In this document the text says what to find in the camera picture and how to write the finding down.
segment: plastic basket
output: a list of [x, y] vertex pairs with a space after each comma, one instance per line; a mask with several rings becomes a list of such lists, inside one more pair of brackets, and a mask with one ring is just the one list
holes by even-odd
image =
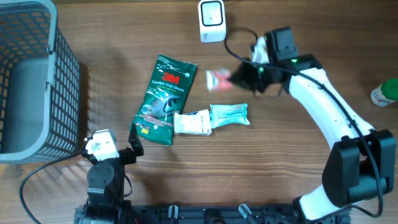
[[49, 0], [0, 2], [0, 162], [77, 150], [80, 68]]

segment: basket bottom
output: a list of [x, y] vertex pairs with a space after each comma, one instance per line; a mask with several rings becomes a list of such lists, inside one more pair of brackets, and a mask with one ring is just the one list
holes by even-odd
[[33, 58], [19, 62], [12, 69], [1, 153], [22, 152], [40, 137], [48, 67], [48, 58]]

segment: white bottle with green cap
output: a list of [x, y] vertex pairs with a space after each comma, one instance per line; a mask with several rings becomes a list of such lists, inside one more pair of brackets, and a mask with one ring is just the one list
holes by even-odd
[[371, 99], [378, 106], [387, 106], [398, 100], [398, 78], [390, 78], [371, 93]]

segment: wooden table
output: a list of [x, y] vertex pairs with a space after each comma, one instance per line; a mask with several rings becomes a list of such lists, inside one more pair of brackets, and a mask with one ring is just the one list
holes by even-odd
[[[218, 128], [210, 137], [176, 136], [172, 147], [142, 139], [145, 156], [126, 167], [134, 205], [239, 205], [289, 203], [321, 183], [327, 143], [312, 118], [289, 95], [256, 99], [238, 90], [209, 93], [205, 70], [235, 69], [222, 43], [200, 42], [197, 3], [58, 5], [59, 26], [82, 66], [81, 133], [112, 128], [120, 148], [142, 103], [158, 53], [198, 64], [184, 111], [209, 104], [248, 103], [250, 126]], [[398, 15], [394, 1], [231, 1], [230, 27], [262, 34], [291, 26], [301, 54], [323, 64], [334, 87], [376, 129], [398, 136], [398, 104], [375, 106], [370, 92], [397, 76]], [[253, 38], [231, 37], [249, 56]], [[19, 201], [21, 180], [40, 164], [0, 166], [1, 223], [31, 223]], [[25, 199], [43, 223], [71, 223], [87, 198], [91, 164], [78, 158], [49, 167], [25, 186]], [[354, 211], [353, 223], [396, 223], [398, 191], [386, 195], [375, 220]], [[362, 203], [370, 210], [377, 201]]]

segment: cable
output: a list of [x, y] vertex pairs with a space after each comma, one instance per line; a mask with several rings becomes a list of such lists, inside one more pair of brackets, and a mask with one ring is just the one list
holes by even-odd
[[30, 212], [29, 208], [28, 208], [27, 205], [26, 205], [25, 199], [24, 199], [24, 186], [25, 186], [25, 183], [27, 182], [27, 180], [28, 180], [30, 177], [32, 177], [32, 176], [33, 176], [35, 173], [37, 173], [38, 171], [40, 171], [40, 170], [42, 170], [42, 169], [44, 169], [44, 168], [46, 168], [46, 167], [48, 167], [48, 166], [51, 166], [51, 165], [53, 165], [53, 164], [56, 164], [56, 163], [58, 163], [58, 162], [65, 161], [65, 160], [71, 159], [71, 158], [76, 157], [76, 156], [79, 156], [79, 155], [80, 155], [80, 151], [78, 151], [78, 153], [72, 154], [72, 155], [70, 155], [70, 156], [63, 157], [63, 158], [54, 160], [54, 161], [52, 161], [52, 162], [46, 163], [46, 164], [42, 165], [41, 167], [36, 168], [36, 170], [33, 170], [33, 171], [32, 171], [29, 175], [27, 175], [27, 176], [25, 177], [25, 179], [22, 181], [21, 186], [20, 186], [20, 188], [19, 188], [19, 198], [20, 198], [20, 200], [21, 200], [22, 206], [24, 207], [26, 213], [28, 214], [28, 216], [30, 216], [30, 218], [31, 218], [36, 224], [40, 224], [40, 222], [36, 219], [36, 217], [33, 216], [32, 212]]
[[[245, 30], [245, 31], [248, 31], [248, 32], [250, 32], [252, 34], [254, 33], [254, 31], [252, 31], [250, 29], [247, 29], [247, 28], [238, 28], [238, 29], [233, 30], [233, 32], [234, 31], [239, 31], [239, 30]], [[349, 113], [346, 111], [345, 107], [340, 103], [340, 101], [336, 98], [336, 96], [328, 88], [326, 88], [324, 86], [324, 84], [318, 82], [316, 79], [314, 79], [314, 78], [312, 78], [312, 77], [310, 77], [310, 76], [308, 76], [306, 74], [303, 74], [301, 72], [296, 72], [294, 70], [289, 70], [289, 69], [286, 69], [286, 68], [281, 68], [281, 67], [274, 66], [274, 65], [252, 62], [252, 61], [250, 61], [248, 59], [240, 57], [239, 55], [237, 55], [234, 52], [232, 52], [231, 49], [229, 49], [227, 41], [228, 41], [228, 34], [226, 34], [226, 37], [224, 39], [224, 46], [225, 46], [226, 51], [228, 53], [230, 53], [232, 56], [234, 56], [235, 58], [237, 58], [237, 59], [239, 59], [239, 60], [241, 60], [243, 62], [250, 63], [251, 65], [258, 66], [258, 67], [276, 69], [276, 70], [280, 70], [280, 71], [283, 71], [283, 72], [291, 73], [293, 75], [298, 75], [298, 76], [301, 76], [303, 78], [306, 78], [307, 80], [310, 80], [314, 84], [318, 85], [321, 90], [325, 91], [330, 96], [330, 98], [332, 98], [333, 101], [335, 101], [335, 103], [338, 105], [340, 110], [347, 117], [347, 119], [349, 121], [349, 124], [352, 127], [354, 127], [355, 131], [357, 132], [357, 134], [359, 136], [360, 141], [362, 142], [362, 144], [365, 147], [366, 153], [368, 154], [368, 156], [370, 158], [371, 165], [372, 165], [373, 172], [374, 172], [374, 177], [376, 179], [377, 197], [378, 197], [378, 200], [379, 200], [379, 207], [377, 209], [377, 213], [376, 214], [371, 213], [371, 212], [369, 212], [369, 211], [365, 210], [364, 208], [361, 208], [361, 207], [359, 207], [357, 205], [349, 205], [348, 207], [349, 208], [358, 209], [359, 211], [361, 211], [361, 212], [365, 213], [366, 215], [368, 215], [370, 217], [373, 217], [373, 218], [380, 217], [382, 212], [383, 212], [383, 196], [382, 196], [382, 190], [381, 190], [380, 175], [379, 175], [379, 170], [378, 170], [377, 165], [376, 165], [376, 160], [374, 159], [374, 156], [371, 153], [369, 145], [366, 142], [361, 130], [359, 130], [358, 125], [356, 124], [355, 120], [352, 119], [352, 117], [349, 115]]]
[[123, 195], [123, 197], [128, 197], [128, 196], [130, 196], [132, 194], [132, 185], [131, 185], [129, 177], [126, 174], [124, 175], [124, 178], [126, 178], [127, 182], [130, 185], [130, 192], [128, 194]]

